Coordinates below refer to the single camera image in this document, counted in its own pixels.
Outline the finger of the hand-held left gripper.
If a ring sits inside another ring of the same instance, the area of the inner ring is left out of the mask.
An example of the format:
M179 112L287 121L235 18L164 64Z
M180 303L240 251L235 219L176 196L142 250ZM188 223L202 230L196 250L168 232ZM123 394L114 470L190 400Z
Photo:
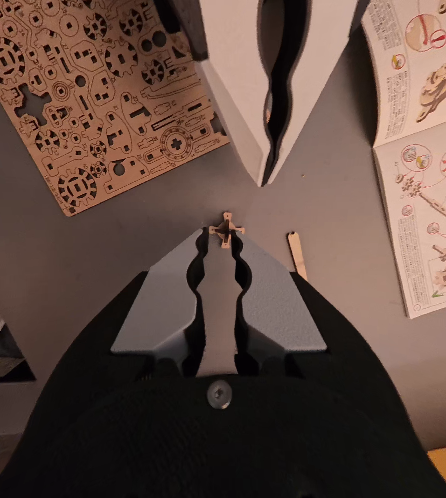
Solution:
M282 34L266 68L266 133L270 153L266 184L276 178L327 83L350 35L358 27L358 1L266 1L271 24Z
M232 147L253 181L263 185L271 140L270 74L276 60L275 1L200 1L208 85Z

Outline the small wooden cross-shaped part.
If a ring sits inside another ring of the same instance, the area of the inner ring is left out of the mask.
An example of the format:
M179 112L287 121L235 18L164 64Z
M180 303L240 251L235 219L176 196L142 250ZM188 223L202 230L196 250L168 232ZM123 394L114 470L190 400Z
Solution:
M221 248L230 249L232 245L232 234L245 234L244 227L237 227L232 221L232 213L224 212L223 221L218 226L209 226L208 233L216 234L221 239Z

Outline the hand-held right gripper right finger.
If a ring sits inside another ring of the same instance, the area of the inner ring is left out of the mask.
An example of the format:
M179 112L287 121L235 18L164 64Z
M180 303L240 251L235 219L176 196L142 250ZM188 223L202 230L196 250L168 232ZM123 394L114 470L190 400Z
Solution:
M240 375L257 375L269 359L325 352L327 345L290 271L241 234L232 239L236 303L235 366Z

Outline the small flat wooden stick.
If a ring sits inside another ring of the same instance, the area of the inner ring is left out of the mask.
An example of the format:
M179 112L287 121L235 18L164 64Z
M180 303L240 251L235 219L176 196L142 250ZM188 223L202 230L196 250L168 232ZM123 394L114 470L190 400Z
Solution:
M299 276L301 276L305 281L307 281L308 277L307 277L306 265L304 261L299 234L297 232L290 232L287 234L287 240L291 252L291 257L294 263L295 271Z

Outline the laser-cut wooden parts sheet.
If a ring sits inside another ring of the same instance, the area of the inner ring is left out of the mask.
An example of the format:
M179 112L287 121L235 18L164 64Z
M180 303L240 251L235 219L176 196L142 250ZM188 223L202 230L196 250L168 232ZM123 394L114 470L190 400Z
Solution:
M69 217L229 143L154 1L0 1L0 103Z

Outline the open instruction booklet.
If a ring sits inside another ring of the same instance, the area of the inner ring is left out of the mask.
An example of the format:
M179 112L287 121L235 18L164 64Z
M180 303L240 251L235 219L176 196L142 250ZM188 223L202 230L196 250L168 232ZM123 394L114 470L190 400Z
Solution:
M407 316L446 307L446 1L370 1L373 145Z

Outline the dark object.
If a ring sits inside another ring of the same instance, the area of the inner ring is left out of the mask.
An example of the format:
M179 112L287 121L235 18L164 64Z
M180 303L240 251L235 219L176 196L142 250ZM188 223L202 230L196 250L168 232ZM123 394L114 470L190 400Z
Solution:
M0 383L34 382L25 356L5 324L0 330Z

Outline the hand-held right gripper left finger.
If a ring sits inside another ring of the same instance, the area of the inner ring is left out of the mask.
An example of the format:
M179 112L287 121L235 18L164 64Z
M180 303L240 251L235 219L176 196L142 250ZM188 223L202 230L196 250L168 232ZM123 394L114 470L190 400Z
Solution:
M206 331L201 296L208 229L196 230L147 272L110 349L116 355L169 358L194 377L201 365Z

